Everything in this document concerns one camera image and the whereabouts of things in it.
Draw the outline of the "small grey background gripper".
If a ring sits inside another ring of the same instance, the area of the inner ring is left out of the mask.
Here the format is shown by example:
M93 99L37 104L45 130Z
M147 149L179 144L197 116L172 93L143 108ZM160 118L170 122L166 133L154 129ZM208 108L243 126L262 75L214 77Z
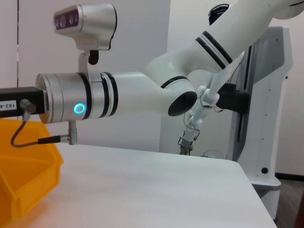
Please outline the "small grey background gripper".
M196 141L197 136L192 141L187 141L183 136L180 136L178 145L180 146L180 155L190 155L193 150L193 142Z

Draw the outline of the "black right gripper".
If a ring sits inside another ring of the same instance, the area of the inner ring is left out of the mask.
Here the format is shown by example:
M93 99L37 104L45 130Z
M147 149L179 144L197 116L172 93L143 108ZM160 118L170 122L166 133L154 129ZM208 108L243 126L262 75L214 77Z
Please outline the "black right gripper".
M24 109L21 108L22 100L28 100L36 109L32 114L44 114L46 112L44 91L34 86L1 88L0 89L0 117L22 116Z

